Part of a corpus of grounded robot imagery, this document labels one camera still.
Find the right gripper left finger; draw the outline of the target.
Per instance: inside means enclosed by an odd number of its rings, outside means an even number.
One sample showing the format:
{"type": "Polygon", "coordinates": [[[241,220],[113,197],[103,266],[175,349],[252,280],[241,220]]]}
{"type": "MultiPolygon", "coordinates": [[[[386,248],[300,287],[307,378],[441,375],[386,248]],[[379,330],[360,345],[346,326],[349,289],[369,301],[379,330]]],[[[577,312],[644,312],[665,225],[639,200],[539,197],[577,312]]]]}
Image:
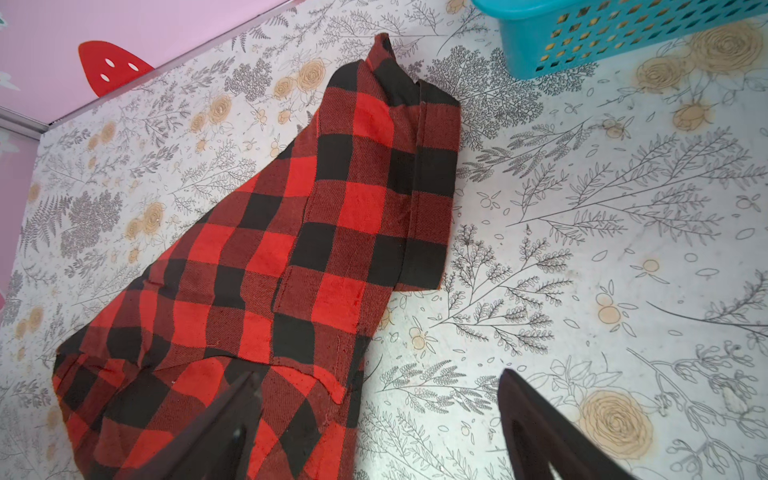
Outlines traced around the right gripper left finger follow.
{"type": "Polygon", "coordinates": [[[261,413],[261,377],[245,373],[132,477],[244,479],[261,413]]]}

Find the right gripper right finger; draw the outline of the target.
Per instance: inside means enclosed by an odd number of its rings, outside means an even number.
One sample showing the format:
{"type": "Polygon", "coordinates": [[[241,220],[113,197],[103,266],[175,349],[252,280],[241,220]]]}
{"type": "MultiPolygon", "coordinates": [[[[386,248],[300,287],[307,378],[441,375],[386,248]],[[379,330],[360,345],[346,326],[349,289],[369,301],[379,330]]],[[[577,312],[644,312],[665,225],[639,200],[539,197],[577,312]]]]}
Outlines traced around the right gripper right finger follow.
{"type": "Polygon", "coordinates": [[[632,479],[511,369],[500,376],[497,403],[515,479],[632,479]]]}

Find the red black plaid shirt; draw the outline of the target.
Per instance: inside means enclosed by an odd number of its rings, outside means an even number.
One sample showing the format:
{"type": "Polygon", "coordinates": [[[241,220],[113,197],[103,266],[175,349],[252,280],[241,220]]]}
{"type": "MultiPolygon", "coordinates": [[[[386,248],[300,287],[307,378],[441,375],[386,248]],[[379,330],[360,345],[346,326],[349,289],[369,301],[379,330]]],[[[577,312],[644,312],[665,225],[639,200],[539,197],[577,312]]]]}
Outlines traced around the red black plaid shirt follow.
{"type": "Polygon", "coordinates": [[[270,164],[59,347],[83,476],[129,477],[253,371],[248,477],[351,478],[366,350],[394,292],[441,283],[460,123],[387,34],[341,66],[270,164]]]}

